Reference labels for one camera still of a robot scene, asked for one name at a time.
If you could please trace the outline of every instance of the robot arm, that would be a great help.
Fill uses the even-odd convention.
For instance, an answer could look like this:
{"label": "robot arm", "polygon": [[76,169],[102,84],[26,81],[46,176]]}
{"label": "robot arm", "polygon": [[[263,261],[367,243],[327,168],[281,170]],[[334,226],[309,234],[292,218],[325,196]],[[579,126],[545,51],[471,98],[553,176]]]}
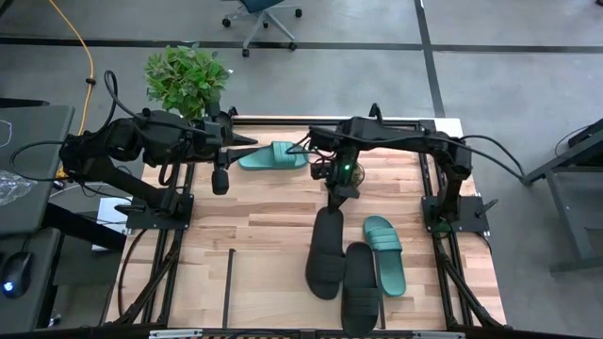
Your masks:
{"label": "robot arm", "polygon": [[326,179],[330,207],[338,208],[345,199],[359,197],[351,180],[358,154],[383,147],[432,155],[447,179],[438,193],[434,213],[450,223],[458,220],[461,185],[471,175],[471,152],[463,147],[462,140],[443,132],[388,128],[379,121],[360,117],[340,122],[334,131],[311,126],[308,136],[310,149],[335,153],[333,160],[311,167],[314,179]]}
{"label": "robot arm", "polygon": [[[175,190],[180,164],[207,162],[214,164],[212,187],[215,194],[228,191],[225,171],[239,158],[255,148],[227,150],[225,146],[252,145],[256,140],[233,133],[231,117],[226,113],[207,116],[192,126],[182,118],[164,111],[144,109],[136,117],[117,119],[99,131],[82,136],[68,135],[59,151],[65,172],[79,184],[102,181],[144,200],[158,214],[171,216],[182,209],[181,195]],[[118,170],[111,158],[142,161],[161,166],[156,188]],[[168,179],[165,174],[171,165]]]}

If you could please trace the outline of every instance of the slide sandal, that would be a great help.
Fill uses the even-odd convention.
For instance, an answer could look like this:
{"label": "slide sandal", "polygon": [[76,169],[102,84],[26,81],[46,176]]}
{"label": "slide sandal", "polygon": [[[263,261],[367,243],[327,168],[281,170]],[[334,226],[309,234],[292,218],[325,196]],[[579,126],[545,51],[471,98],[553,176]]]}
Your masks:
{"label": "slide sandal", "polygon": [[290,141],[272,141],[270,146],[239,159],[238,164],[244,170],[300,169],[308,163],[308,154],[287,154],[286,150],[293,145]]}
{"label": "slide sandal", "polygon": [[375,251],[377,274],[382,289],[388,297],[399,297],[406,292],[406,279],[402,266],[402,245],[389,221],[379,216],[365,219],[365,238]]}
{"label": "slide sandal", "polygon": [[350,244],[341,300],[341,325],[347,335],[363,338],[375,328],[379,295],[370,247],[361,242]]}
{"label": "slide sandal", "polygon": [[312,293],[321,299],[334,299],[343,280],[346,259],[343,245],[343,214],[321,208],[314,221],[305,279]]}

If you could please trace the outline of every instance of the wooden table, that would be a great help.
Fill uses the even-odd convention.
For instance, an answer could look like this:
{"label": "wooden table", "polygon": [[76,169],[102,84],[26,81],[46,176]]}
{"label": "wooden table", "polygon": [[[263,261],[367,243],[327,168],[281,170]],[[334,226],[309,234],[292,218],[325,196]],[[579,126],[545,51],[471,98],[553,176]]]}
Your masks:
{"label": "wooden table", "polygon": [[[450,125],[450,121],[454,125],[457,120],[447,121],[439,125]],[[306,126],[240,126],[236,130],[257,138],[262,145],[273,140],[297,141],[307,133]],[[444,329],[432,240],[424,229],[419,207],[424,192],[418,154],[377,149],[361,153],[359,162],[366,171],[360,199],[348,200],[341,208],[345,216],[344,249],[351,242],[363,241],[366,217],[389,219],[403,247],[408,289],[401,298],[384,299],[387,329]],[[341,329],[341,293],[334,300],[319,299],[304,278],[315,215],[327,201],[323,181],[312,180],[309,167],[245,171],[234,164],[229,169],[230,191],[217,197],[211,192],[211,171],[206,164],[197,165],[195,170],[191,190],[195,209],[181,250],[170,327],[221,327],[228,250],[235,249],[230,328]],[[149,183],[156,184],[157,176],[158,169],[149,167],[143,173]],[[469,179],[463,194],[474,193],[473,180]],[[486,245],[474,234],[458,237],[467,283],[490,314],[504,323]],[[125,307],[149,279],[156,238],[157,232],[147,232],[133,252],[123,284]],[[130,236],[126,248],[132,239]],[[451,294],[455,314],[461,319],[454,287]],[[116,295],[113,293],[107,321],[117,317]],[[156,305],[161,298],[159,292]]]}

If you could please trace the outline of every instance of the green plant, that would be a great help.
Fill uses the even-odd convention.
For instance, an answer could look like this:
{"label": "green plant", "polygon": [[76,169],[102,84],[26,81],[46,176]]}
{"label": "green plant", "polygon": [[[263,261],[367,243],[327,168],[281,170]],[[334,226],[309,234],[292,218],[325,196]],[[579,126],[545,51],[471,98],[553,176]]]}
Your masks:
{"label": "green plant", "polygon": [[144,67],[149,87],[147,96],[162,102],[163,109],[177,109],[185,119],[200,118],[212,103],[220,101],[220,91],[229,76],[214,56],[192,48],[166,48],[165,55],[153,54]]}

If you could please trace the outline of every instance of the plastic bag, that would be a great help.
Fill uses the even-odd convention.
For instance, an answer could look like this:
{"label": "plastic bag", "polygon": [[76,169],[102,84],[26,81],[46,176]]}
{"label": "plastic bag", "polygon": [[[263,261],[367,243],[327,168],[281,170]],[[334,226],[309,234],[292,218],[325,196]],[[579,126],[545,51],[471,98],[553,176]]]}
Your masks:
{"label": "plastic bag", "polygon": [[37,181],[0,169],[0,206],[21,198],[37,184]]}

